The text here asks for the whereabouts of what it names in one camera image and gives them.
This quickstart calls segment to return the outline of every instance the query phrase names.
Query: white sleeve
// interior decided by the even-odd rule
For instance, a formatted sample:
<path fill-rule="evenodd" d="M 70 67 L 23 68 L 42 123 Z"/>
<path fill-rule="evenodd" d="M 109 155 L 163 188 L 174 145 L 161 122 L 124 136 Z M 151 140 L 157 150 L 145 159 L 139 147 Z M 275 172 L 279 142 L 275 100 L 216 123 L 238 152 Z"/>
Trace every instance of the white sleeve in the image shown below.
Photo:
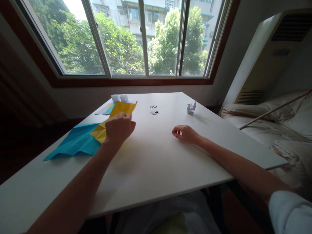
<path fill-rule="evenodd" d="M 311 233 L 312 203 L 288 191 L 276 191 L 269 201 L 275 234 Z"/>

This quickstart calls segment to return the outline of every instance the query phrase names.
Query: white paper crane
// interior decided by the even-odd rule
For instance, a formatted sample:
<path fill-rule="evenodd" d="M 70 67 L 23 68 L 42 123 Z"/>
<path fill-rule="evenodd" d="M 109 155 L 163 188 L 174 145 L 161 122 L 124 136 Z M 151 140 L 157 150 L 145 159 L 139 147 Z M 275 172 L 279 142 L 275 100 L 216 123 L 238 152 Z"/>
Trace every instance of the white paper crane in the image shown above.
<path fill-rule="evenodd" d="M 191 103 L 188 104 L 188 114 L 194 114 L 195 108 L 196 108 L 196 102 L 194 103 L 194 106 Z"/>

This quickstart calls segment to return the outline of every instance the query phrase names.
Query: hand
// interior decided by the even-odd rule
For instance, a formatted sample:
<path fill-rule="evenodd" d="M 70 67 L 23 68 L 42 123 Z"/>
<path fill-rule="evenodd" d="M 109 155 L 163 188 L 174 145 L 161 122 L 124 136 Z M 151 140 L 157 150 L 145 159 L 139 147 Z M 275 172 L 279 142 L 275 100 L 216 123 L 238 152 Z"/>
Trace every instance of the hand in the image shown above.
<path fill-rule="evenodd" d="M 179 140 L 184 143 L 197 145 L 202 137 L 193 128 L 188 125 L 178 125 L 172 130 L 172 135 L 174 135 Z"/>
<path fill-rule="evenodd" d="M 131 121 L 132 115 L 125 112 L 114 116 L 105 123 L 106 140 L 114 143 L 123 142 L 132 134 L 136 127 L 136 122 Z"/>

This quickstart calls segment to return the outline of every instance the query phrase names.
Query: paper cup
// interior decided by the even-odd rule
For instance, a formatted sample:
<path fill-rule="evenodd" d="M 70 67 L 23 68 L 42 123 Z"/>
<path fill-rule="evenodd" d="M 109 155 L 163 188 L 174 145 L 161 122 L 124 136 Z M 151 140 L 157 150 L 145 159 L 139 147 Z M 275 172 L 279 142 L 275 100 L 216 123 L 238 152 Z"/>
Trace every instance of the paper cup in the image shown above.
<path fill-rule="evenodd" d="M 120 95 L 120 100 L 121 100 L 122 102 L 128 102 L 128 101 L 129 101 L 128 95 L 126 95 L 126 94 Z"/>
<path fill-rule="evenodd" d="M 119 97 L 118 94 L 113 94 L 113 95 L 111 95 L 111 99 L 113 100 L 113 102 L 120 101 L 120 97 Z"/>

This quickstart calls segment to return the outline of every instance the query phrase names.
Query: yellow origami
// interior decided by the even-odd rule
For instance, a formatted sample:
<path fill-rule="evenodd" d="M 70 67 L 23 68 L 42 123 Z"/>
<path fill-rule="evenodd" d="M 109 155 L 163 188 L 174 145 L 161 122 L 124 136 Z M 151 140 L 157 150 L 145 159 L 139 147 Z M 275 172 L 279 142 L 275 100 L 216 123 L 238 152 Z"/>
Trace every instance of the yellow origami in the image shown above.
<path fill-rule="evenodd" d="M 107 119 L 113 118 L 115 115 L 120 114 L 121 112 L 125 112 L 127 115 L 132 114 L 132 111 L 136 107 L 136 103 L 124 103 L 124 102 L 116 102 L 114 108 L 111 111 L 110 117 Z M 106 128 L 105 128 L 105 120 L 100 123 L 90 134 L 100 143 L 103 143 L 106 139 Z"/>

